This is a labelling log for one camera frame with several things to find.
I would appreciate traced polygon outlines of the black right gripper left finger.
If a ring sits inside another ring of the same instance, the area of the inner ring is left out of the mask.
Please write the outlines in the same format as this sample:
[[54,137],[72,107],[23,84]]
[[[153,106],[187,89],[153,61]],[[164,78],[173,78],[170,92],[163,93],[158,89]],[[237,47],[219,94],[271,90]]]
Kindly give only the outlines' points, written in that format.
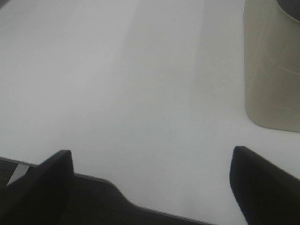
[[59,224],[73,181],[72,153],[60,150],[0,191],[0,223]]

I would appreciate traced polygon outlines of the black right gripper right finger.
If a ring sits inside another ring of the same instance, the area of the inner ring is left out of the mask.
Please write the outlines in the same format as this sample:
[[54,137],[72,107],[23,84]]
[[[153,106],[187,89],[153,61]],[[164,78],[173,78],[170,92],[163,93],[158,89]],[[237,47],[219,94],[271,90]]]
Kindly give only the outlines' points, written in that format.
[[229,181],[247,224],[300,223],[299,179],[249,148],[234,148]]

